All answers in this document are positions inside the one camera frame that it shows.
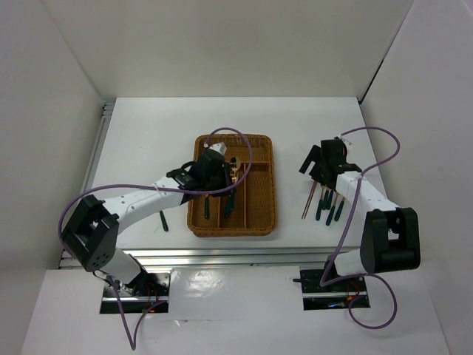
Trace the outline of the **gold spoon green handle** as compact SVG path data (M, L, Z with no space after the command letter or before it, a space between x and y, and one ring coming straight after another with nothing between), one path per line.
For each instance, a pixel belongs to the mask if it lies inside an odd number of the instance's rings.
M238 171L241 167L241 160L239 157L234 156L229 160L228 165L230 169L231 182L232 184L235 184L239 180Z
M235 206L235 195L230 195L225 207L225 218L229 218Z

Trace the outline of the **gold knife green handle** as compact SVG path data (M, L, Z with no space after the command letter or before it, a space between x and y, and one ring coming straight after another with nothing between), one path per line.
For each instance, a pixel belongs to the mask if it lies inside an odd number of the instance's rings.
M209 195L204 198L204 218L208 220L210 218L210 200Z

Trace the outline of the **gold spoon pile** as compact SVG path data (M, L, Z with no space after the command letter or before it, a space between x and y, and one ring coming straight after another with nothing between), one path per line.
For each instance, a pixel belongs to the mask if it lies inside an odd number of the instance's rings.
M321 188L319 203L318 203L317 210L316 210L316 216L315 216L316 221L320 221L320 219L321 219L321 213L324 210L324 205L325 205L325 202L324 202L325 195L326 195L326 188L323 186Z

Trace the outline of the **gold fork green handle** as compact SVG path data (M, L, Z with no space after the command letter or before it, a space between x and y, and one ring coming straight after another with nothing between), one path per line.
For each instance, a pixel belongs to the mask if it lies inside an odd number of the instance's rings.
M163 231L168 232L169 231L169 225L167 223L167 220L166 220L166 217L165 217L163 211L159 212L159 216L160 216L160 221L162 223Z

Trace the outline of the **gold knife pile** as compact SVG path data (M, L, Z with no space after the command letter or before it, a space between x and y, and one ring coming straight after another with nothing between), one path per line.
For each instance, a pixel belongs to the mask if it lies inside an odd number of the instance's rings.
M332 203L332 198L333 198L333 190L327 189L324 193L324 199L322 201L322 209L323 210L330 209L331 203Z

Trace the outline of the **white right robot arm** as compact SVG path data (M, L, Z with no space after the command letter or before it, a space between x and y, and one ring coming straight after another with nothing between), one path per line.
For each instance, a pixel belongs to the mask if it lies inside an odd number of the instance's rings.
M308 174L313 187L321 187L316 210L323 212L330 225L340 219L344 205L364 220L361 245L352 251L328 257L322 280L338 290L353 275L380 274L412 270L421 264L418 215L412 208L401 208L365 179L362 170L347 161L348 149L340 138L323 140L312 146L299 171Z

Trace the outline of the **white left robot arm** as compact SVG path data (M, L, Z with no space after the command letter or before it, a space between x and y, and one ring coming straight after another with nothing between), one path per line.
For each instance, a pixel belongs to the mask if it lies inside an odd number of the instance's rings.
M117 247L118 235L155 213L197 198L199 192L230 186L225 153L225 144L215 143L196 161L171 170L150 189L104 200L94 195L82 197L61 230L61 242L85 271L101 271L119 281L128 294L140 294L152 277L132 255Z

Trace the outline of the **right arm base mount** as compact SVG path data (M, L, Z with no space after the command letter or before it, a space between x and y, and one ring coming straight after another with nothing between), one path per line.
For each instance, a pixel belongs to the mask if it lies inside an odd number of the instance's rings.
M370 300L363 278L342 280L322 287L320 285L323 271L306 269L293 278L302 291L302 302L305 311L347 309L355 300L353 308L369 308Z

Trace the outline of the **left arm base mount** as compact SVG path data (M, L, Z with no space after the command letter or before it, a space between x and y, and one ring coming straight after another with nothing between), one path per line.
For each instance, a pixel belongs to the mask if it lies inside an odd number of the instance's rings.
M106 281L106 275L99 271L92 274L104 281L101 299L101 314L119 314L117 297L113 287ZM149 271L144 281L125 285L114 280L125 314L141 314L150 308L150 313L164 314L169 312L169 292L171 273L169 270L159 270L158 273Z

